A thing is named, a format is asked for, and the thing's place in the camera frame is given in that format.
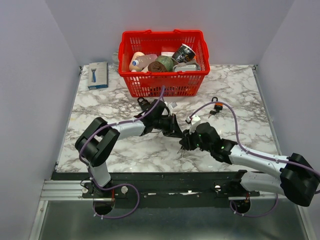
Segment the small black box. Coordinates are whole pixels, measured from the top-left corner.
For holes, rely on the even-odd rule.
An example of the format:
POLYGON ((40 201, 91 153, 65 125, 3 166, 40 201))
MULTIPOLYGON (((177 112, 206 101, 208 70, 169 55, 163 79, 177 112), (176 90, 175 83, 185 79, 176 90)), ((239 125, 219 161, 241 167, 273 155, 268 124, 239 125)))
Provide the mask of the small black box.
POLYGON ((137 99, 137 102, 143 111, 145 111, 150 105, 150 102, 147 99, 145 99, 144 97, 139 97, 137 99))

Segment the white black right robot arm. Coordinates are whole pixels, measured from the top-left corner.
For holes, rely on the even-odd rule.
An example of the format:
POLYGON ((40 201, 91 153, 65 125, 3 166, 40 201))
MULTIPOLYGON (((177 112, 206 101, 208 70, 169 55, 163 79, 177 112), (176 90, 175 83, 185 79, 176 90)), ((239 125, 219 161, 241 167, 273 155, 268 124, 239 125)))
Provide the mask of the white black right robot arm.
POLYGON ((220 138, 207 122, 193 130, 184 130, 179 144, 183 150, 209 152, 218 162, 256 170, 255 173, 246 172, 242 178, 230 183, 230 191, 236 196, 247 191, 271 192, 308 207, 320 184, 319 175, 302 155, 272 155, 241 147, 235 141, 220 138))

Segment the orange black Opel padlock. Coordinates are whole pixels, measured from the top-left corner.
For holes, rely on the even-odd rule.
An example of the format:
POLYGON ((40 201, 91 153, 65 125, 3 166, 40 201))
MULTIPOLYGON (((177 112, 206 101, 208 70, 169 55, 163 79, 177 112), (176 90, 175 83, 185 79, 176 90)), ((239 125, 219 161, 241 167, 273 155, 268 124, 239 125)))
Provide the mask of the orange black Opel padlock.
POLYGON ((211 101, 212 101, 212 102, 215 102, 215 104, 214 104, 214 111, 215 111, 215 112, 219 113, 220 111, 223 110, 223 104, 222 104, 222 103, 219 103, 219 100, 218 100, 217 97, 214 96, 214 97, 211 99, 211 101))

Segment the black-headed key bunch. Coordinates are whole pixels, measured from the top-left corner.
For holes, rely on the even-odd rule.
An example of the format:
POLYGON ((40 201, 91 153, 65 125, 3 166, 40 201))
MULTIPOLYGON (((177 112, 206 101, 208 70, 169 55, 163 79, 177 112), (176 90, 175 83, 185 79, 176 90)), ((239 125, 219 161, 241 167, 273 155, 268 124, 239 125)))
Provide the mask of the black-headed key bunch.
POLYGON ((183 158, 185 155, 185 152, 186 152, 186 149, 183 146, 181 146, 177 154, 180 154, 180 156, 183 158))
POLYGON ((211 110, 211 111, 209 112, 208 118, 210 118, 210 117, 212 117, 212 116, 215 116, 215 115, 218 114, 218 113, 219 113, 219 111, 211 110))

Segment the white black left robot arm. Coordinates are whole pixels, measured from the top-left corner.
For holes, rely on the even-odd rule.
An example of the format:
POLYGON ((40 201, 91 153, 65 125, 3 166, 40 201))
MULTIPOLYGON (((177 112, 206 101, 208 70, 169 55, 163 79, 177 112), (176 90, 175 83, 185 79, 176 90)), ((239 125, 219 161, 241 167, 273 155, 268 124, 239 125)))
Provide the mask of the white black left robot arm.
POLYGON ((111 191, 109 182, 112 177, 106 161, 118 140, 144 136, 154 129, 160 130, 165 137, 183 137, 176 115, 164 101, 158 99, 149 102, 143 97, 137 101, 142 112, 132 119, 108 124, 103 118, 97 117, 75 142, 74 147, 95 183, 93 191, 101 198, 107 197, 111 191))

